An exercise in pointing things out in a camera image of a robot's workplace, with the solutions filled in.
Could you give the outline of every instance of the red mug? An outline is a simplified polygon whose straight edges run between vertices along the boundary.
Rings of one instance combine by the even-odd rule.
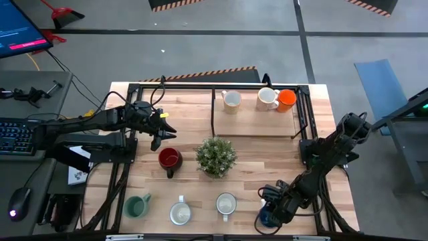
[[[160,166],[167,171],[167,177],[173,178],[174,172],[183,164],[181,153],[174,148],[163,149],[158,156]]]

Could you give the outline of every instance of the concrete floor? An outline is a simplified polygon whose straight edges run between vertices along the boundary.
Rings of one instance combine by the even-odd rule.
[[[39,1],[16,0],[40,28],[52,28],[49,9]],[[205,0],[152,13],[146,0],[51,0],[87,17],[68,27],[85,29],[298,31],[292,0]],[[427,32],[428,2],[400,0],[391,18],[343,0],[300,0],[306,31]],[[136,81],[207,70],[257,66],[274,82],[308,83],[298,36],[283,35],[62,35],[68,40],[51,51],[96,96],[113,81]],[[327,84],[334,117],[368,112],[374,118],[355,70],[355,62],[390,61],[406,97],[427,87],[428,38],[308,37],[315,81]],[[59,70],[45,53],[42,70]],[[0,60],[0,70],[34,70],[27,56]],[[93,108],[71,88],[62,114]],[[428,240],[428,200],[396,197],[392,188],[409,177],[390,137],[378,133],[356,148],[350,185],[360,229],[380,236]]]

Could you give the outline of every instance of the wooden table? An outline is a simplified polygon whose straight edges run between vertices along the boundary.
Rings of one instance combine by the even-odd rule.
[[[126,96],[127,82],[113,82],[110,90]],[[318,135],[326,137],[336,128],[327,87],[324,84],[309,85]],[[143,100],[150,98],[152,90],[145,90]],[[123,105],[115,95],[110,95],[107,108]],[[274,185],[276,180],[291,182],[305,167],[300,160],[298,139],[289,137],[228,137],[237,151],[237,165],[224,179],[214,180],[197,171],[194,148],[211,136],[211,91],[167,90],[157,104],[169,113],[168,123],[178,130],[177,138],[163,141],[158,151],[150,151],[151,137],[137,135],[136,160],[131,166],[126,189],[126,199],[132,195],[152,194],[150,211],[143,219],[130,220],[122,217],[121,233],[169,233],[169,234],[257,234],[253,222],[261,207],[257,189],[265,184]],[[296,128],[297,111],[294,111]],[[174,147],[183,155],[183,166],[173,179],[167,179],[165,170],[158,164],[158,153],[165,147]],[[91,174],[84,200],[84,223],[96,213],[105,200],[112,165],[101,164]],[[351,227],[358,230],[358,222],[349,183],[343,170],[334,168],[327,177],[332,203]],[[238,200],[236,211],[227,223],[215,208],[220,193],[230,192]],[[171,206],[184,195],[192,209],[192,220],[184,226],[176,226],[169,220]],[[116,202],[110,212],[109,227],[114,219]],[[312,208],[298,213],[312,213]],[[327,227],[325,215],[323,224]],[[272,230],[260,227],[264,232]],[[294,217],[278,234],[316,234],[313,217]]]

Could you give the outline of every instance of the black mouse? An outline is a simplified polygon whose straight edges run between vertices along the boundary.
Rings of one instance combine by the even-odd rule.
[[[31,190],[28,187],[21,187],[13,192],[7,208],[7,215],[12,221],[18,222],[26,217],[30,193]]]

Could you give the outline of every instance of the mug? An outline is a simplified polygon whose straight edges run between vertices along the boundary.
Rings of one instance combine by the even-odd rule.
[[[277,108],[280,105],[276,100],[279,93],[279,90],[272,90],[268,87],[261,88],[257,94],[256,108],[263,111]]]
[[[259,211],[259,219],[263,226],[266,228],[275,228],[275,224],[272,224],[269,222],[269,215],[271,215],[272,212],[268,211],[268,207],[265,205],[262,207]]]
[[[227,222],[228,215],[236,210],[236,198],[230,193],[222,193],[215,201],[215,207],[220,214],[223,214],[223,221]]]
[[[158,156],[160,166],[167,171],[167,177],[173,178],[174,172],[183,164],[183,156],[174,148],[163,149]]]
[[[223,90],[221,92],[221,96],[223,97],[225,112],[227,114],[236,114],[239,110],[239,105],[241,104],[241,94],[234,90]]]
[[[279,112],[286,112],[293,107],[293,105],[296,103],[297,97],[296,93],[292,90],[281,90],[281,92],[278,94],[278,102],[280,105],[276,109]]]
[[[144,197],[133,196],[126,200],[123,205],[123,212],[128,218],[142,218],[148,213],[148,201],[151,194],[146,194]]]
[[[169,212],[171,222],[176,225],[185,225],[192,218],[190,206],[185,203],[185,197],[179,196],[179,202],[174,204]]]

